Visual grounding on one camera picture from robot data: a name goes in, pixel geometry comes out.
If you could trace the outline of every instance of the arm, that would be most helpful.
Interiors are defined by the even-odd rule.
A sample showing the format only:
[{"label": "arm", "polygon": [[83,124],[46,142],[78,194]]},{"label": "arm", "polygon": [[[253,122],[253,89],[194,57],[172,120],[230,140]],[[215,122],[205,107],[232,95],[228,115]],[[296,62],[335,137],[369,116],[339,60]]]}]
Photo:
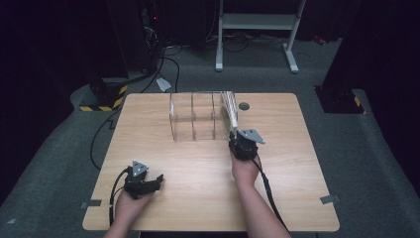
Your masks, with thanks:
[{"label": "arm", "polygon": [[290,237],[255,188],[259,170],[251,161],[240,161],[231,152],[232,174],[239,192],[250,238]]},{"label": "arm", "polygon": [[126,237],[131,225],[142,213],[144,207],[152,199],[154,193],[149,193],[134,200],[124,190],[118,196],[115,208],[115,219],[104,238]]}]

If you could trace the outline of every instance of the black stand base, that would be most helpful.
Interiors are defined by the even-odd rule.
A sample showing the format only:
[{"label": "black stand base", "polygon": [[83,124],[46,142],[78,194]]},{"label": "black stand base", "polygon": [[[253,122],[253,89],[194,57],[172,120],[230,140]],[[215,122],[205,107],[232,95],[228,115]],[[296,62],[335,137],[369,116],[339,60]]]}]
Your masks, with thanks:
[{"label": "black stand base", "polygon": [[107,86],[106,95],[102,96],[102,100],[96,97],[89,88],[79,104],[82,111],[113,111],[117,110],[123,101],[127,85],[124,86]]},{"label": "black stand base", "polygon": [[325,113],[365,113],[361,102],[350,89],[323,89],[315,86],[315,91]]}]

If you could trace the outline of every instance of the round black hole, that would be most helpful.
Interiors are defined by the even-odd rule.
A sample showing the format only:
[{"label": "round black hole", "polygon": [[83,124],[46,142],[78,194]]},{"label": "round black hole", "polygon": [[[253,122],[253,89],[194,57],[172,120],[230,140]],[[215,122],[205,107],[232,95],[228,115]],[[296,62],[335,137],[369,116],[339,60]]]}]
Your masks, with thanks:
[{"label": "round black hole", "polygon": [[248,109],[250,109],[250,104],[246,103],[246,102],[241,102],[239,104],[239,109],[246,111]]}]

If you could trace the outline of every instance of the wooden table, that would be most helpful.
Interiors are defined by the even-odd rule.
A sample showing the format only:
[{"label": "wooden table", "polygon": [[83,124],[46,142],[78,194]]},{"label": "wooden table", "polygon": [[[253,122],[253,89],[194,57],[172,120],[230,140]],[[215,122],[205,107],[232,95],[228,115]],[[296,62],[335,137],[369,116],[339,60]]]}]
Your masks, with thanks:
[{"label": "wooden table", "polygon": [[[340,227],[297,98],[290,93],[236,93],[239,129],[255,128],[262,167],[274,201],[290,231],[336,231]],[[169,94],[130,94],[124,103],[83,227],[109,228],[108,203],[117,175],[137,160],[147,180],[164,174],[153,201],[133,229],[143,231],[245,231],[226,140],[173,141]],[[256,187],[266,199],[261,177]]]}]

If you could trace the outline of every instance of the gray carpet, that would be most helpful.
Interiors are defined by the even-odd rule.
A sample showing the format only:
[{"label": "gray carpet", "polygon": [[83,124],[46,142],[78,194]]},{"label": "gray carpet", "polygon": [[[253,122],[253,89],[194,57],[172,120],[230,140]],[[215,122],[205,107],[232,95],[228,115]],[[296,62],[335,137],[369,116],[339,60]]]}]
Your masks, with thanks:
[{"label": "gray carpet", "polygon": [[[354,93],[366,114],[325,114],[314,91],[322,84],[340,42],[324,47],[295,42],[300,72],[291,74],[280,45],[248,46],[224,53],[224,70],[214,70],[215,50],[184,48],[169,58],[180,67],[179,92],[292,92],[297,95],[328,188],[341,201],[335,204],[341,228],[319,237],[420,237],[420,202],[412,185],[387,147],[362,90]],[[226,44],[230,50],[243,45]],[[169,49],[167,55],[180,48]],[[161,73],[172,84],[176,66],[166,60]],[[127,93],[142,91],[150,78],[129,85]],[[0,237],[101,237],[103,231],[82,228],[85,209],[99,172],[89,159],[91,140],[111,112],[77,109],[87,86],[76,90],[74,112],[45,140],[17,185],[0,208]],[[146,92],[160,92],[154,82]],[[105,158],[113,130],[105,126],[95,141],[93,157]],[[315,233],[293,232],[293,237]],[[138,236],[131,232],[130,237]],[[142,237],[226,237],[218,233],[144,233]],[[232,233],[231,237],[244,236]]]}]

